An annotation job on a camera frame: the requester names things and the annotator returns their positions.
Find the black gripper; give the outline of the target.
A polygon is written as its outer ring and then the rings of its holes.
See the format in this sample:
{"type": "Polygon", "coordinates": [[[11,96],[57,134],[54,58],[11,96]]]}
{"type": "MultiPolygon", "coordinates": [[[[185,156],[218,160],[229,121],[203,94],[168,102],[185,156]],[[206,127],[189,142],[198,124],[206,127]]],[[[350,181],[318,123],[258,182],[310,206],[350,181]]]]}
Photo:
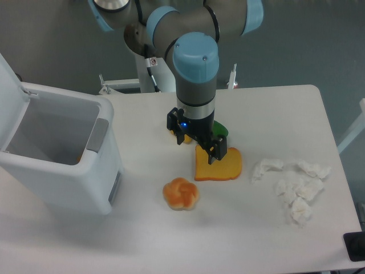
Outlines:
{"type": "Polygon", "coordinates": [[[167,114],[167,129],[173,132],[177,144],[184,141],[185,135],[190,136],[208,154],[208,164],[222,160],[228,151],[226,136],[213,136],[214,112],[203,119],[190,119],[184,116],[182,108],[174,107],[167,114]]]}

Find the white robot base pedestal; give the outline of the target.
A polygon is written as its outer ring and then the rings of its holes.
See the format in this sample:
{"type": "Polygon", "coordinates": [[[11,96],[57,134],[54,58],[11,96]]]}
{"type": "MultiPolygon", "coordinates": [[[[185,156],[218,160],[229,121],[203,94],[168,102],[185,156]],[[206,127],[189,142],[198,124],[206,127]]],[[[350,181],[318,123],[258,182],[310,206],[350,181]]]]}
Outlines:
{"type": "MultiPolygon", "coordinates": [[[[155,92],[153,80],[148,74],[145,58],[141,55],[135,54],[135,62],[141,93],[155,92]]],[[[156,58],[156,62],[157,65],[151,67],[151,72],[157,87],[161,92],[176,92],[176,81],[173,73],[163,58],[156,58]]]]}

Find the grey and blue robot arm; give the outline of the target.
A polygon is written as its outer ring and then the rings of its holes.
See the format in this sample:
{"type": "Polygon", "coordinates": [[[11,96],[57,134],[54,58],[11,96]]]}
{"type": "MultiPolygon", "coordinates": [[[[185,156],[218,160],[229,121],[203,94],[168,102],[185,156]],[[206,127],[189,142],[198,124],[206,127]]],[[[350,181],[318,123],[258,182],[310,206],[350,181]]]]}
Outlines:
{"type": "Polygon", "coordinates": [[[260,27],[261,1],[203,1],[189,12],[171,1],[90,1],[100,27],[110,31],[138,24],[145,28],[158,57],[176,83],[177,106],[167,115],[167,129],[181,144],[186,136],[207,153],[208,163],[228,150],[226,137],[213,131],[218,44],[260,27]]]}

